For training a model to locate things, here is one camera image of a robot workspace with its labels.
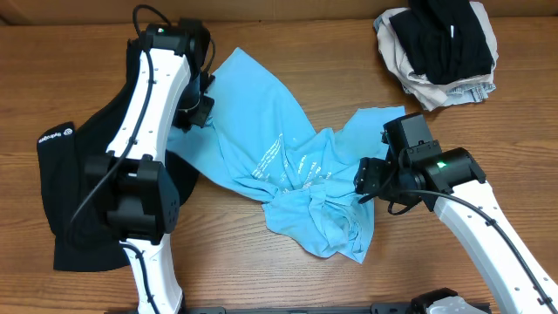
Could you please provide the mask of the black folded garment on pile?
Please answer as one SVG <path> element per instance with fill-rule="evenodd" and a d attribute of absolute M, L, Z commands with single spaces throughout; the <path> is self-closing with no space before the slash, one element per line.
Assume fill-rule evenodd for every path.
<path fill-rule="evenodd" d="M 390 23 L 414 72 L 433 84 L 492 71 L 485 33 L 468 0 L 410 0 Z"/>

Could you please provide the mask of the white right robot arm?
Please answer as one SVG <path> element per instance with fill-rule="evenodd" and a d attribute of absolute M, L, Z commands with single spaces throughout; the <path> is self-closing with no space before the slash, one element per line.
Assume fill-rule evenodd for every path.
<path fill-rule="evenodd" d="M 498 204 L 485 172 L 462 147 L 443 151 L 420 113 L 384 124 L 383 159 L 365 157 L 354 179 L 373 198 L 406 214 L 420 203 L 456 236 L 503 313 L 555 313 L 557 285 Z"/>

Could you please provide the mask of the grey patterned folded garment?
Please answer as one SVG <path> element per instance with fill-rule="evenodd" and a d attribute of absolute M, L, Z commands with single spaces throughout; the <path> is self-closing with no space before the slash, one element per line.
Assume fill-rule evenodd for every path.
<path fill-rule="evenodd" d="M 495 89 L 496 85 L 494 83 L 487 82 L 458 85 L 446 92 L 447 100 L 443 103 L 443 106 L 481 103 Z"/>

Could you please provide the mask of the beige folded garment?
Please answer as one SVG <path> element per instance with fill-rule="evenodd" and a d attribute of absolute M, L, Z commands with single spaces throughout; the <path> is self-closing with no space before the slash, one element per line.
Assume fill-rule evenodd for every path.
<path fill-rule="evenodd" d="M 443 107 L 447 100 L 446 92 L 458 85 L 494 83 L 494 74 L 463 78 L 448 85 L 435 85 L 431 83 L 426 75 L 418 75 L 412 68 L 404 48 L 398 40 L 390 18 L 402 12 L 408 12 L 408 8 L 394 8 L 386 10 L 376 18 L 373 23 L 378 38 L 378 51 L 382 56 L 387 70 L 393 74 L 402 85 L 405 93 L 415 96 L 422 107 L 427 111 L 433 111 Z"/>

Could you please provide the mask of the light blue t-shirt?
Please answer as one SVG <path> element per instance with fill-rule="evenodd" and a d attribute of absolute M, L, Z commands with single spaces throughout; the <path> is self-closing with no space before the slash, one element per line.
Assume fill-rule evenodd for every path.
<path fill-rule="evenodd" d="M 259 201 L 269 230 L 310 254 L 362 263 L 374 205 L 354 178 L 364 157 L 384 158 L 381 131 L 401 106 L 357 110 L 339 131 L 317 131 L 289 89 L 245 51 L 215 71 L 214 106 L 203 126 L 173 128 L 169 151 L 215 184 Z"/>

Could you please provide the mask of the black shirt with logo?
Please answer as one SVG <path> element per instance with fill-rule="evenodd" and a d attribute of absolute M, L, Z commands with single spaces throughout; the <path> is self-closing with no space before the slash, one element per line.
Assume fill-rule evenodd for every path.
<path fill-rule="evenodd" d="M 65 238 L 78 205 L 89 193 L 84 167 L 90 156 L 101 155 L 117 134 L 140 75 L 140 43 L 126 47 L 126 82 L 114 98 L 79 128 L 67 121 L 46 130 L 37 140 L 41 195 L 46 218 L 55 236 L 53 269 L 101 272 L 126 267 L 129 260 L 119 242 L 100 223 L 94 208 L 78 217 L 75 235 L 85 249 L 75 249 Z"/>

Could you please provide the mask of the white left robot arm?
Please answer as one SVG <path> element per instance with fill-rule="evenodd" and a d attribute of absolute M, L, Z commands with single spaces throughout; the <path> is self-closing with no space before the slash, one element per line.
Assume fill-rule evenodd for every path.
<path fill-rule="evenodd" d="M 214 41 L 197 19 L 149 24 L 139 34 L 139 73 L 126 115 L 104 154 L 89 159 L 85 201 L 119 242 L 133 271 L 138 313 L 183 313 L 171 234 L 180 194 L 166 167 L 167 138 L 176 126 L 204 126 L 214 106 L 207 88 Z"/>

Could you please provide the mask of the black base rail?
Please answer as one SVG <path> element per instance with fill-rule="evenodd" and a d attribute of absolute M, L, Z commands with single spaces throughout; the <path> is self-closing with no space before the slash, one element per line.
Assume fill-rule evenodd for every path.
<path fill-rule="evenodd" d="M 187 314 L 405 314 L 409 304 L 377 303 L 359 307 L 308 307 L 308 308 L 265 308 L 265 309 L 225 309 L 205 307 L 180 310 Z"/>

